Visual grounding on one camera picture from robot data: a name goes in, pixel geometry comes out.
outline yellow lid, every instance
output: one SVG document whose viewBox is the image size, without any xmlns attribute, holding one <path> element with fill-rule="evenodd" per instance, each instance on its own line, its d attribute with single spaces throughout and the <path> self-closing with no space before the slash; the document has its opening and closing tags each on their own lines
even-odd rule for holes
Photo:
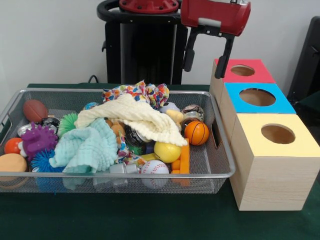
<svg viewBox="0 0 320 240">
<path fill-rule="evenodd" d="M 320 157 L 320 147 L 296 114 L 238 113 L 255 157 Z"/>
</svg>

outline brown football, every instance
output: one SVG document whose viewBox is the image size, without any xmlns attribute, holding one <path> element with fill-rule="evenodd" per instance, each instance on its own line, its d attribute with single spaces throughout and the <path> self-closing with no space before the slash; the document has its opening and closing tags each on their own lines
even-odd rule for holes
<svg viewBox="0 0 320 240">
<path fill-rule="evenodd" d="M 48 109 L 42 102 L 31 99 L 24 103 L 23 114 L 30 122 L 39 123 L 48 117 Z"/>
</svg>

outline metal basket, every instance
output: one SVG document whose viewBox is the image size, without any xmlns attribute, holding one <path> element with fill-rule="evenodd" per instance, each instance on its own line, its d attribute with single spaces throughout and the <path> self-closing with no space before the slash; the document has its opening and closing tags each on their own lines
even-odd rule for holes
<svg viewBox="0 0 320 240">
<path fill-rule="evenodd" d="M 100 102 L 99 89 L 27 88 L 17 92 L 0 116 L 0 155 L 4 144 L 17 137 L 17 130 L 28 124 L 23 114 L 25 101 L 37 99 L 50 115 L 62 118 L 80 112 L 89 102 Z M 122 173 L 46 173 L 0 172 L 0 192 L 15 193 L 168 193 L 216 194 L 226 178 L 235 172 L 235 163 L 224 132 L 215 99 L 205 91 L 171 91 L 170 102 L 182 109 L 191 104 L 201 106 L 204 122 L 211 126 L 208 141 L 190 146 L 190 174 L 122 174 Z M 165 183 L 161 189 L 147 188 L 145 181 Z"/>
</svg>

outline wooden box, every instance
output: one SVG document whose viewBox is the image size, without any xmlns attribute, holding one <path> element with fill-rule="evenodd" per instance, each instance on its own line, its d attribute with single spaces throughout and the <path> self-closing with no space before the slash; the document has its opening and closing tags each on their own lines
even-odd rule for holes
<svg viewBox="0 0 320 240">
<path fill-rule="evenodd" d="M 237 113 L 296 113 L 275 83 L 225 83 L 219 109 L 229 143 Z"/>
<path fill-rule="evenodd" d="M 225 71 L 224 78 L 215 78 L 218 59 L 213 62 L 210 93 L 215 97 L 218 107 L 224 83 L 275 83 L 260 59 L 230 59 Z"/>
<path fill-rule="evenodd" d="M 320 169 L 320 147 L 297 115 L 237 114 L 231 149 L 240 211 L 303 208 Z"/>
</svg>

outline white wall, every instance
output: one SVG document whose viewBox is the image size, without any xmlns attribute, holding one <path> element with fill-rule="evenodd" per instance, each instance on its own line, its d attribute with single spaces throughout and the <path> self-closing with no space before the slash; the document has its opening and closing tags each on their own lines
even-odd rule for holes
<svg viewBox="0 0 320 240">
<path fill-rule="evenodd" d="M 106 82 L 102 0 L 2 0 L 0 4 L 0 111 L 28 83 L 81 83 L 96 74 Z M 319 14 L 319 0 L 252 0 L 233 58 L 261 58 L 287 92 L 308 25 Z M 208 84 L 212 62 L 224 40 L 200 35 L 192 71 L 184 84 Z"/>
</svg>

